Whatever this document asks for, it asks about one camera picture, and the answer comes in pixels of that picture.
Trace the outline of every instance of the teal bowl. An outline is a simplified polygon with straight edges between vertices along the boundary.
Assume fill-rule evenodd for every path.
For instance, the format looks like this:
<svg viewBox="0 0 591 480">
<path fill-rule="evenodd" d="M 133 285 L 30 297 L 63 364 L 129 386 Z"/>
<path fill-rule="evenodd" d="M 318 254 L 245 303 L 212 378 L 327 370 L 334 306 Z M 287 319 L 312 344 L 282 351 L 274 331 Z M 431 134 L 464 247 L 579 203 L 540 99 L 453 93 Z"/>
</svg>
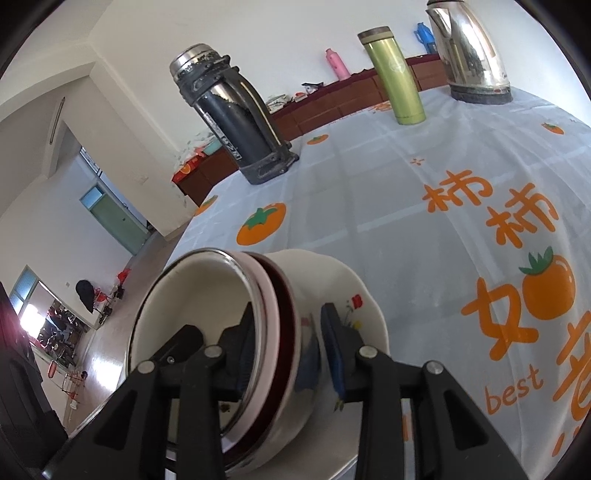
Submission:
<svg viewBox="0 0 591 480">
<path fill-rule="evenodd" d="M 203 153 L 205 153 L 208 156 L 213 155 L 215 152 L 217 152 L 220 149 L 221 146 L 222 146 L 222 143 L 219 141 L 219 139 L 214 138 L 210 142 L 210 144 L 203 149 Z"/>
</svg>

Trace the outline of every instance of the plate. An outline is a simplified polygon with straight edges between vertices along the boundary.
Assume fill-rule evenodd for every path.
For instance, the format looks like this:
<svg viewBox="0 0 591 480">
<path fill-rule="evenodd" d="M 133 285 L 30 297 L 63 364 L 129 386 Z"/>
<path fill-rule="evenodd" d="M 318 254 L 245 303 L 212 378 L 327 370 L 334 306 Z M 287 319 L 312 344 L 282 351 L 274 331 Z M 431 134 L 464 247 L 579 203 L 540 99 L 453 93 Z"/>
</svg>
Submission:
<svg viewBox="0 0 591 480">
<path fill-rule="evenodd" d="M 378 304 L 361 279 L 340 261 L 306 250 L 266 254 L 296 284 L 311 303 L 316 331 L 320 308 L 335 304 L 344 323 L 357 329 L 368 345 L 389 353 L 386 322 Z M 361 403 L 342 404 L 332 387 L 322 338 L 322 373 L 316 405 L 310 419 L 280 453 L 253 472 L 237 475 L 245 480 L 330 480 L 355 462 L 359 449 Z"/>
</svg>

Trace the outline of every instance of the blue thermos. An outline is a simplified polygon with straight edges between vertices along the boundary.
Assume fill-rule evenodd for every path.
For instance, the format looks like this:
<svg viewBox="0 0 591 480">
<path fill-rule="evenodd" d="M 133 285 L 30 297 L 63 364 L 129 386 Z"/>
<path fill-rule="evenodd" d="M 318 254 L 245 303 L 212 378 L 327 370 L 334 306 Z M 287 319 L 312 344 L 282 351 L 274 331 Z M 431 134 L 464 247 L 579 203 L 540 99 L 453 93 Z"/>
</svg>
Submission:
<svg viewBox="0 0 591 480">
<path fill-rule="evenodd" d="M 417 24 L 417 30 L 414 33 L 417 36 L 417 40 L 421 42 L 427 53 L 437 53 L 437 45 L 435 45 L 435 37 L 423 22 Z"/>
</svg>

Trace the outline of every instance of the metal pin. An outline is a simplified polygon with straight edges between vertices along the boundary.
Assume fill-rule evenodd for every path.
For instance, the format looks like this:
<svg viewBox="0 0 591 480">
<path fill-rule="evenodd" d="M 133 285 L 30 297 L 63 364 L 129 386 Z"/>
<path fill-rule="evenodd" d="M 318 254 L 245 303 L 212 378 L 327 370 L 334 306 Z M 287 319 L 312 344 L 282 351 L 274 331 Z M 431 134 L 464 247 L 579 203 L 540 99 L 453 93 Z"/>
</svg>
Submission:
<svg viewBox="0 0 591 480">
<path fill-rule="evenodd" d="M 146 360 L 138 365 L 138 372 L 144 375 L 150 374 L 154 371 L 154 368 L 156 368 L 154 362 L 152 360 Z"/>
<path fill-rule="evenodd" d="M 443 368 L 443 365 L 439 362 L 436 362 L 435 360 L 427 362 L 427 371 L 430 374 L 439 375 L 440 373 L 443 373 L 444 370 L 445 369 Z"/>
<path fill-rule="evenodd" d="M 223 353 L 223 349 L 219 345 L 210 345 L 205 348 L 204 353 L 207 358 L 217 358 Z"/>
<path fill-rule="evenodd" d="M 371 345 L 363 345 L 363 347 L 359 349 L 359 354 L 363 358 L 375 358 L 378 354 L 378 349 Z"/>
</svg>

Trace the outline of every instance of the pink thermos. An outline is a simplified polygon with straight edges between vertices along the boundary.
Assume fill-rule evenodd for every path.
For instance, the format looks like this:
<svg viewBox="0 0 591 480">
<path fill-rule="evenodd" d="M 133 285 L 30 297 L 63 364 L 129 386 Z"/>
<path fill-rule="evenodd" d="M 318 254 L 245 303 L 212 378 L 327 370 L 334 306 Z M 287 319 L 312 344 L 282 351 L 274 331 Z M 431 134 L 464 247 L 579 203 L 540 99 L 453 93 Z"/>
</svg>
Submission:
<svg viewBox="0 0 591 480">
<path fill-rule="evenodd" d="M 351 77 L 351 74 L 347 70 L 347 67 L 340 59 L 339 54 L 332 51 L 330 48 L 326 50 L 326 60 L 330 63 L 330 66 L 335 71 L 336 76 L 339 80 L 346 80 Z"/>
</svg>

